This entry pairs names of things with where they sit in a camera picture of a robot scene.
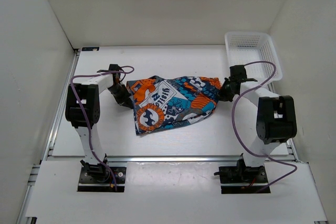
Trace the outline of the white plastic mesh basket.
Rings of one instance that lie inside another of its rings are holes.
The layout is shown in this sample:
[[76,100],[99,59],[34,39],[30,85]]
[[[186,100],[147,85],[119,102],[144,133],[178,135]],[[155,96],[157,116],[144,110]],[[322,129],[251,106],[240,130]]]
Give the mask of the white plastic mesh basket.
[[247,76],[259,82],[272,77],[269,83],[283,78],[281,65],[272,38],[266,33],[229,31],[225,34],[229,66],[245,65]]

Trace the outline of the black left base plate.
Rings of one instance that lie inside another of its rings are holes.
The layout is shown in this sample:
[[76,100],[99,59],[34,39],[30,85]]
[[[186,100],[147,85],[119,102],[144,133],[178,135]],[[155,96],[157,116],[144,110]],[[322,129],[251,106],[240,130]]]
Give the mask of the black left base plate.
[[112,176],[103,175],[103,177],[93,177],[81,168],[79,175],[77,191],[78,192],[99,192],[99,193],[123,193],[125,190],[125,180],[127,176],[126,167],[110,167],[113,171],[117,186],[112,182]]

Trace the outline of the white front cover board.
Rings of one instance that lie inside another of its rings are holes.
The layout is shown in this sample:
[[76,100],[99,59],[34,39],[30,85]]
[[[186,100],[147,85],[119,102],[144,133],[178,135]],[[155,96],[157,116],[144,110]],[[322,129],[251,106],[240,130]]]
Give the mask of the white front cover board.
[[327,219],[310,168],[268,194],[222,194],[216,163],[129,163],[122,193],[80,193],[76,162],[41,164],[26,215],[38,223],[315,223]]

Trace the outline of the colourful patterned shorts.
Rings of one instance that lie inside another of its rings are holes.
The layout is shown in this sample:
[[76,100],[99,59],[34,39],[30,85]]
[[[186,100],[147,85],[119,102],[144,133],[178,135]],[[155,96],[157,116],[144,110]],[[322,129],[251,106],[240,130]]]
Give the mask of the colourful patterned shorts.
[[133,102],[136,135],[170,130],[200,122],[216,109],[218,78],[152,76],[127,82]]

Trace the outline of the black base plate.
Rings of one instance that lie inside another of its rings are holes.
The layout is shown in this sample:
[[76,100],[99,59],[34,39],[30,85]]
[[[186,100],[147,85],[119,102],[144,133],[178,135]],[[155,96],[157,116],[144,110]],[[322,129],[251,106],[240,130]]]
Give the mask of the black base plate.
[[99,192],[99,193],[123,193],[125,190],[125,180],[127,176],[126,167],[110,167],[113,171],[117,186],[112,182],[112,176],[103,175],[103,177],[93,177],[81,168],[79,175],[77,191],[78,192]]
[[262,166],[256,171],[240,174],[237,167],[220,166],[214,176],[220,180],[221,194],[269,194],[270,189],[261,190],[268,185],[268,177]]

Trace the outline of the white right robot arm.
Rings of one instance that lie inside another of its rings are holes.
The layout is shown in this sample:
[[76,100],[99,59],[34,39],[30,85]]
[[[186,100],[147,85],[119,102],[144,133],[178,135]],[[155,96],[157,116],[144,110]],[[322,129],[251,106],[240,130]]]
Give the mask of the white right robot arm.
[[[272,67],[271,75],[262,82],[247,77],[246,67],[265,63]],[[234,133],[244,152],[237,162],[236,177],[247,182],[260,173],[265,159],[280,144],[297,134],[295,104],[291,96],[280,96],[264,88],[276,73],[276,65],[269,61],[255,61],[230,67],[230,76],[225,78],[217,97],[220,101],[232,102],[231,120]],[[246,146],[239,136],[235,122],[238,102],[246,98],[256,106],[257,136],[250,146]]]

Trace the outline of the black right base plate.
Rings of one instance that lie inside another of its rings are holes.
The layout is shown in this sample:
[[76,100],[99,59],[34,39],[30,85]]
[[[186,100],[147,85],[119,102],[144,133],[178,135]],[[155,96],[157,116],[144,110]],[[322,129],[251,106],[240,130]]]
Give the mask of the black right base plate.
[[270,189],[261,190],[268,185],[268,177],[262,166],[256,171],[240,174],[237,167],[220,166],[214,176],[220,180],[221,194],[269,194]]

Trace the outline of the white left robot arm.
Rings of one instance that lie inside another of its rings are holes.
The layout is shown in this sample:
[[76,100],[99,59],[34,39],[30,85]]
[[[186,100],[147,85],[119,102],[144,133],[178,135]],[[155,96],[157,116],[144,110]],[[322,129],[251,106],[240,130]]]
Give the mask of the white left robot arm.
[[95,74],[74,75],[69,81],[65,117],[78,133],[85,158],[81,164],[88,175],[98,182],[117,185],[115,174],[102,150],[97,123],[100,119],[100,94],[108,90],[120,106],[133,109],[131,94],[123,83],[132,73],[132,66],[110,64]]

